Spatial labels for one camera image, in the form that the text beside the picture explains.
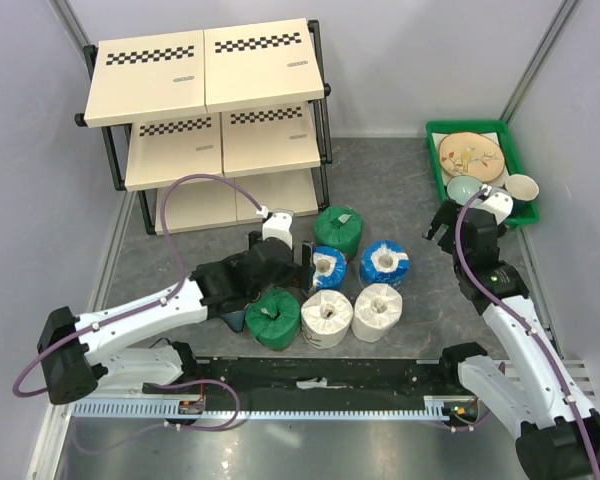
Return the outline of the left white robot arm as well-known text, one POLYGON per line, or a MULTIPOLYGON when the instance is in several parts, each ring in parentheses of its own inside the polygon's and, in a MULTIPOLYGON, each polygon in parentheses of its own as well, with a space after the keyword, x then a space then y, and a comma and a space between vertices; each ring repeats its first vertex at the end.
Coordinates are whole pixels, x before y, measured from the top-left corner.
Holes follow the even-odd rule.
POLYGON ((201 264, 175 285, 106 311, 52 311, 37 343, 45 394, 54 405, 93 393, 112 370, 106 359, 148 337, 243 311, 268 290, 307 289, 315 271, 311 242, 302 260, 277 238, 249 235, 248 250, 201 264))

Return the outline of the white cartoon-print roll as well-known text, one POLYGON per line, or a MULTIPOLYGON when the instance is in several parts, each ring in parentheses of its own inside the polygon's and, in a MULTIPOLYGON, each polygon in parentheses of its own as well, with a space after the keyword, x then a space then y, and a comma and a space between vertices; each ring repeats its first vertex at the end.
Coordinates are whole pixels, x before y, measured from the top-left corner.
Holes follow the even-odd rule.
POLYGON ((341 292, 320 290, 301 307, 303 336, 316 349, 333 348, 344 339, 353 314, 351 302, 341 292))

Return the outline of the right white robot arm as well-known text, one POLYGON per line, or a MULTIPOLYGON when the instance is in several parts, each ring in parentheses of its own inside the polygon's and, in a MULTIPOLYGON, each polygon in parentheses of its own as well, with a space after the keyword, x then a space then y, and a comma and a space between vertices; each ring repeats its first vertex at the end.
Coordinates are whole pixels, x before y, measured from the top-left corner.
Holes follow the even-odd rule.
POLYGON ((496 334, 520 381, 514 383, 477 343, 443 350, 438 381, 478 397, 509 431, 530 479, 600 478, 600 412, 548 339, 518 271, 499 257, 503 232, 488 211, 446 200, 426 239, 453 258, 461 293, 496 334))

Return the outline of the plain white roll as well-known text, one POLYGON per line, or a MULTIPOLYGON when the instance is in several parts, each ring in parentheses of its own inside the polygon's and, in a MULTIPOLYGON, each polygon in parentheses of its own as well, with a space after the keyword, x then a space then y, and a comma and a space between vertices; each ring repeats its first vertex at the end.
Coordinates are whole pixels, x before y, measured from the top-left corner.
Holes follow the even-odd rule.
POLYGON ((402 315, 400 293, 385 283, 364 288, 356 299, 351 328, 358 340, 374 343, 397 324, 402 315))

